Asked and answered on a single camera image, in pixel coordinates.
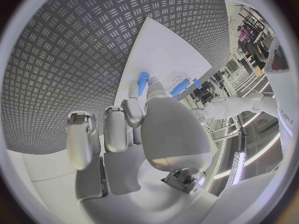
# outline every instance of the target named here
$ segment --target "humanoid robot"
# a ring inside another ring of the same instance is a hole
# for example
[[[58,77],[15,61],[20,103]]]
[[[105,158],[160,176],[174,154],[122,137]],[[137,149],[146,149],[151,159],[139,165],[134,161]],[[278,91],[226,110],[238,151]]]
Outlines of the humanoid robot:
[[[211,117],[232,117],[243,111],[267,112],[279,119],[285,154],[294,128],[294,103],[284,100],[292,86],[290,79],[285,79],[290,73],[282,57],[275,40],[265,72],[276,99],[251,93],[245,98],[214,99],[204,110],[191,112],[168,97],[159,80],[151,77],[144,115],[138,88],[132,84],[120,107],[106,108],[103,157],[95,113],[72,112],[67,123],[67,150],[77,169],[76,197],[87,219],[105,224],[179,224],[186,219],[188,223],[218,223],[213,215],[219,206],[225,210],[223,203],[232,201],[227,193],[241,197],[248,192],[246,202],[250,204],[261,193],[255,185],[265,186],[273,174],[226,188],[218,199],[206,193],[201,181],[212,159],[213,141],[202,124]],[[246,205],[236,206],[230,216],[222,217],[222,223],[228,223],[236,215],[234,211]]]

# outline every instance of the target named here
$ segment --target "textured gray surface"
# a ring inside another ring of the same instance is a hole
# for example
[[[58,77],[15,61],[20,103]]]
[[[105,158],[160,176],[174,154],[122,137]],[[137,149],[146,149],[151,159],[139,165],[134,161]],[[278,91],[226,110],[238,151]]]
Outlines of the textured gray surface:
[[[213,66],[228,59],[224,0],[49,0],[31,19],[8,62],[1,100],[8,149],[65,149],[69,112],[112,105],[132,45],[149,16],[189,42]]]

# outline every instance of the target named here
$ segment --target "perforated metal wall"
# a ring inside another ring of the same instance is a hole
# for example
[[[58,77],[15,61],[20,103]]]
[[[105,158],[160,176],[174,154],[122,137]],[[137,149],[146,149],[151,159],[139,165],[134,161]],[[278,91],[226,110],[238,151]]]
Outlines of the perforated metal wall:
[[[113,104],[128,55],[146,16],[162,23],[213,66],[226,64],[224,0],[49,0],[30,20],[11,54],[1,100],[10,150],[48,154],[65,149],[73,110]]]

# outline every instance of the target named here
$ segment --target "diamond plate pattern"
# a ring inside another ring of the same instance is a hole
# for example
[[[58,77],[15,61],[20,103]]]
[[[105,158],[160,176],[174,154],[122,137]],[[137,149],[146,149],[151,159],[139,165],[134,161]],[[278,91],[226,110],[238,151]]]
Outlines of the diamond plate pattern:
[[[1,107],[8,149],[65,149],[73,110],[95,110],[102,134],[103,109],[114,102],[146,16],[189,42],[212,73],[226,63],[224,0],[49,0],[24,29],[7,65]]]

